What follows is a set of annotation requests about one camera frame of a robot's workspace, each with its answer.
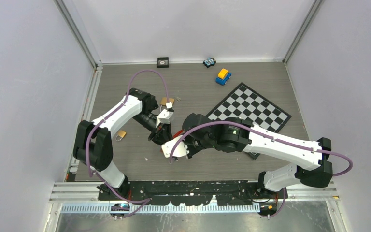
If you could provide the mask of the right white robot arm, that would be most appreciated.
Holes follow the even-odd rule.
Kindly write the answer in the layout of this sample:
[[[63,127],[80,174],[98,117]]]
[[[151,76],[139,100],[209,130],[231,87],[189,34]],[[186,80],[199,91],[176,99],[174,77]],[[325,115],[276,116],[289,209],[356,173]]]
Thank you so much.
[[[212,120],[201,114],[190,114],[182,128],[190,134],[185,143],[192,145],[190,154],[214,148],[226,153],[259,153],[287,161],[289,164],[258,176],[257,194],[269,198],[281,189],[304,184],[325,188],[333,177],[328,155],[320,153],[319,141],[306,141],[284,136],[256,125],[251,120],[228,117]]]

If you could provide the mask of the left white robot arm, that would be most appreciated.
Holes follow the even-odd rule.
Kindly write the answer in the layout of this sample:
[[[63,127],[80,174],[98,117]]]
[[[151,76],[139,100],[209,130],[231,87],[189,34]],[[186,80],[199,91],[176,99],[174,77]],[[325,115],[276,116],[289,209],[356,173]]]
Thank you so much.
[[[155,96],[131,88],[122,101],[103,116],[93,121],[83,120],[78,125],[73,157],[85,164],[89,170],[96,171],[106,182],[101,190],[108,192],[108,187],[111,187],[110,193],[117,200],[128,196],[129,183],[128,177],[119,171],[113,162],[112,138],[130,119],[134,119],[151,132],[149,141],[162,145],[172,140],[172,104],[158,115],[152,112],[157,108]]]

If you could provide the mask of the red cable lock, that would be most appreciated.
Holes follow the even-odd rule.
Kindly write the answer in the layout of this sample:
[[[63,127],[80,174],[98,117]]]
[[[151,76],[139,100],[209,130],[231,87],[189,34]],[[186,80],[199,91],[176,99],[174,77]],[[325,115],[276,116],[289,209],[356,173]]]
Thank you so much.
[[[177,133],[173,135],[173,138],[176,138],[184,133],[184,130],[179,130]]]

